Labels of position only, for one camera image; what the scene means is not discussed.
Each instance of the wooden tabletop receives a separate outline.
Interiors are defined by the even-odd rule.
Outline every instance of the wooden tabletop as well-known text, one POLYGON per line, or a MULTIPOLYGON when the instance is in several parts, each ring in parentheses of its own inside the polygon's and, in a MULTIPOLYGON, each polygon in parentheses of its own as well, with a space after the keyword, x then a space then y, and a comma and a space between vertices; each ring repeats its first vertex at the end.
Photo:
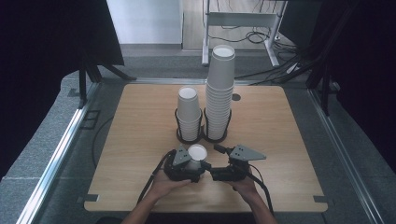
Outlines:
MULTIPOLYGON (((131 211, 162 155, 180 143, 175 109, 181 85, 127 85, 108 133, 88 194, 96 202, 85 202, 89 211, 131 211)), ((205 85, 194 86, 205 108, 205 85)), ((262 173, 277 212, 323 212, 326 203, 303 139, 280 87, 235 86, 241 96, 232 101, 233 116, 225 147, 244 145, 264 153, 264 161, 251 161, 262 173)), ((228 165, 227 155, 201 140, 207 161, 213 167, 228 165)), ((257 185, 265 200, 263 190, 257 185)), ((249 212, 239 194, 204 173, 199 183, 176 189, 154 207, 156 212, 249 212)))

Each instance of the black curtain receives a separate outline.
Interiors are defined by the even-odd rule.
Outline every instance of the black curtain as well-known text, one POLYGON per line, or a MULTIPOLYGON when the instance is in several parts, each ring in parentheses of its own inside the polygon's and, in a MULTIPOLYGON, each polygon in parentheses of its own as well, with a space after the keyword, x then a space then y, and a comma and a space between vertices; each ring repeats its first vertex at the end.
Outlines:
POLYGON ((396 172, 396 4, 361 1, 333 49, 338 100, 396 172))
POLYGON ((1 174, 18 158, 82 55, 122 64, 106 0, 1 1, 1 174))

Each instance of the metal rail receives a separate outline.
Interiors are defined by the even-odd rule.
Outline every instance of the metal rail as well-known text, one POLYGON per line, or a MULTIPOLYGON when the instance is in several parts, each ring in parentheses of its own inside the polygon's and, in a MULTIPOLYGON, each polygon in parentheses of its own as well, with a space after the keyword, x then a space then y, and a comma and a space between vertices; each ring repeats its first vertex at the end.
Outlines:
POLYGON ((375 200, 373 199, 371 193, 367 189, 364 184, 361 174, 356 169, 353 164, 352 159, 349 157, 346 147, 343 144, 338 132, 335 130, 332 125, 332 120, 326 116, 320 106, 320 100, 316 91, 308 89, 309 96, 311 97, 312 102, 315 105, 315 108, 319 114, 321 121, 323 122, 323 126, 326 129, 327 134, 330 136, 332 144, 334 145, 335 151, 340 159, 340 162, 343 164, 344 169, 346 171, 346 175, 348 176, 352 187, 354 188, 356 194, 358 195, 359 200, 361 201, 361 205, 366 212, 367 217, 370 220, 370 223, 378 224, 384 223, 379 211, 375 205, 375 200))
MULTIPOLYGON (((99 84, 93 83, 90 87, 88 96, 89 99, 94 96, 96 93, 97 87, 99 84)), ((50 186, 55 179, 55 176, 64 160, 64 156, 67 153, 67 150, 70 147, 70 144, 75 137, 78 127, 82 122, 92 100, 88 100, 87 104, 81 109, 76 110, 73 118, 71 119, 69 125, 64 132, 64 135, 61 138, 58 146, 56 147, 54 153, 52 154, 51 159, 49 160, 49 164, 47 165, 43 175, 40 177, 37 185, 35 186, 35 190, 30 196, 29 201, 23 208, 23 211, 17 221, 17 224, 25 224, 32 223, 38 209, 41 207, 41 204, 44 202, 44 199, 47 195, 47 192, 50 189, 50 186)))
MULTIPOLYGON (((235 85, 245 86, 254 84, 261 80, 236 80, 235 85)), ((131 84, 167 84, 167 85, 205 85, 206 78, 156 78, 156 77, 139 77, 131 84)))

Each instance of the metal bracket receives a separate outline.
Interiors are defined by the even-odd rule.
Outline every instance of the metal bracket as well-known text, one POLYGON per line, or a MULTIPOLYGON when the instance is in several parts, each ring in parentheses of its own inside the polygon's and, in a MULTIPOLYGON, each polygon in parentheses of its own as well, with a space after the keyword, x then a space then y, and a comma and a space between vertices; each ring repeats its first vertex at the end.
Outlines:
POLYGON ((230 154, 230 158, 239 160, 239 161, 258 161, 265 160, 267 157, 251 148, 238 145, 233 149, 233 152, 230 154))
POLYGON ((176 155, 173 161, 173 165, 177 166, 183 162, 191 160, 192 157, 190 156, 189 152, 184 148, 182 145, 180 145, 176 151, 176 155))

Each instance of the black cable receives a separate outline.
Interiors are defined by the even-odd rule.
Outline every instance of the black cable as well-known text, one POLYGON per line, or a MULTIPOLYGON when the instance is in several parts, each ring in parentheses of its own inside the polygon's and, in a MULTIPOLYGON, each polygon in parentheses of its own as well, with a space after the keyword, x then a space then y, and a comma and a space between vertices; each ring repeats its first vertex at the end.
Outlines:
POLYGON ((95 160, 95 142, 96 142, 96 138, 98 137, 99 132, 103 129, 103 127, 105 127, 105 125, 106 125, 107 123, 109 123, 109 122, 110 122, 111 120, 113 120, 113 119, 114 119, 114 116, 111 117, 111 118, 109 118, 108 120, 106 120, 106 121, 99 127, 98 131, 96 132, 95 136, 94 136, 93 139, 92 139, 91 156, 92 156, 92 163, 93 163, 93 166, 95 167, 95 169, 96 169, 96 166, 97 166, 97 163, 96 163, 96 160, 95 160))
MULTIPOLYGON (((218 12, 220 12, 219 0, 217 0, 217 3, 218 3, 218 12)), ((228 1, 228 7, 230 8, 231 11, 233 11, 233 9, 231 8, 230 0, 228 1)), ((240 26, 233 26, 233 27, 224 27, 224 26, 221 26, 221 28, 223 28, 224 30, 232 30, 232 29, 236 29, 236 28, 239 28, 239 27, 240 27, 240 26)))
POLYGON ((291 59, 287 60, 285 63, 282 63, 280 66, 275 67, 275 68, 272 68, 272 69, 270 69, 270 70, 266 70, 266 71, 258 72, 258 73, 253 73, 253 74, 248 74, 248 75, 242 75, 242 76, 240 76, 240 77, 235 77, 235 78, 253 77, 253 76, 265 74, 265 73, 268 73, 268 72, 272 72, 272 71, 275 71, 275 70, 279 70, 280 68, 284 67, 284 66, 285 66, 286 64, 288 64, 289 62, 292 62, 292 60, 295 59, 296 57, 297 57, 297 55, 293 56, 291 59))
POLYGON ((297 48, 289 48, 289 47, 283 47, 281 45, 279 45, 279 43, 274 44, 276 49, 283 49, 285 51, 291 52, 291 53, 297 53, 299 50, 297 48))
POLYGON ((221 38, 221 37, 216 37, 216 36, 211 36, 211 35, 207 35, 207 36, 209 36, 212 39, 224 40, 224 41, 231 42, 231 43, 242 42, 242 41, 248 39, 247 37, 245 37, 245 38, 239 39, 239 40, 229 40, 229 39, 224 39, 224 38, 221 38))
POLYGON ((277 45, 283 45, 283 46, 286 46, 286 47, 297 48, 297 46, 295 46, 295 45, 288 45, 288 44, 283 44, 283 43, 278 43, 278 42, 276 42, 276 44, 277 45))
POLYGON ((176 153, 176 150, 170 150, 168 153, 166 153, 166 155, 160 160, 160 162, 158 163, 157 167, 154 169, 154 171, 152 172, 151 176, 148 179, 148 182, 146 183, 146 186, 143 188, 142 192, 140 193, 139 199, 137 200, 137 203, 140 203, 143 199, 143 197, 145 196, 146 192, 149 189, 149 186, 151 185, 155 175, 158 173, 158 171, 160 171, 161 166, 163 166, 163 162, 172 154, 172 153, 176 153))
POLYGON ((277 2, 277 1, 275 1, 275 3, 274 3, 273 13, 274 13, 274 11, 275 11, 276 2, 277 2))
POLYGON ((282 76, 282 77, 274 77, 274 78, 270 78, 270 77, 273 76, 274 74, 284 73, 285 71, 286 71, 286 69, 283 70, 283 71, 276 71, 276 72, 270 74, 268 77, 266 77, 265 80, 259 81, 259 82, 255 82, 255 83, 251 83, 251 84, 249 84, 249 86, 256 86, 256 85, 259 85, 259 84, 264 83, 264 82, 272 82, 274 80, 282 78, 284 76, 282 76))
POLYGON ((260 10, 259 10, 259 12, 262 12, 262 6, 264 6, 264 0, 262 0, 262 4, 260 5, 260 10))
POLYGON ((293 60, 294 60, 294 58, 295 57, 297 57, 298 55, 297 55, 297 53, 294 53, 294 52, 290 52, 290 51, 280 51, 280 52, 278 52, 277 54, 276 54, 276 57, 278 58, 278 59, 280 59, 281 61, 283 61, 283 62, 293 62, 293 60), (294 54, 294 56, 292 57, 292 59, 286 59, 286 58, 284 58, 283 56, 281 56, 282 54, 294 54))
POLYGON ((271 201, 271 195, 270 195, 270 191, 268 190, 268 188, 265 186, 263 181, 260 181, 259 178, 257 178, 256 176, 254 176, 251 172, 246 171, 244 169, 242 169, 239 166, 235 166, 238 170, 244 172, 250 179, 252 179, 254 182, 256 182, 257 184, 260 185, 260 187, 262 188, 262 190, 264 190, 265 193, 265 197, 267 198, 267 203, 268 203, 268 209, 270 210, 271 214, 274 215, 274 208, 272 206, 272 201, 271 201))
POLYGON ((257 167, 252 164, 249 164, 249 166, 253 167, 257 171, 257 173, 259 173, 260 179, 262 180, 262 182, 264 182, 264 179, 262 179, 262 173, 260 173, 259 169, 257 169, 257 167))
POLYGON ((259 5, 260 2, 261 2, 261 0, 259 0, 259 1, 257 2, 256 6, 254 6, 254 8, 253 8, 253 10, 251 10, 251 12, 254 12, 254 9, 256 9, 256 7, 259 5))
POLYGON ((270 37, 269 35, 267 35, 265 33, 262 33, 262 32, 259 32, 257 27, 253 27, 252 31, 247 33, 248 41, 250 41, 250 43, 253 43, 253 44, 261 44, 261 43, 264 42, 264 40, 268 39, 269 37, 270 37), (253 41, 253 40, 250 39, 251 36, 257 36, 258 38, 261 39, 261 41, 259 41, 259 42, 258 41, 253 41))
POLYGON ((259 84, 261 84, 261 83, 269 82, 269 81, 275 82, 275 83, 283 83, 283 79, 286 78, 286 77, 289 77, 290 75, 292 75, 292 73, 286 74, 285 76, 282 76, 282 77, 274 77, 274 78, 271 78, 271 79, 267 79, 267 78, 266 78, 266 79, 263 80, 263 81, 251 83, 251 84, 249 84, 249 86, 256 86, 256 85, 259 85, 259 84))

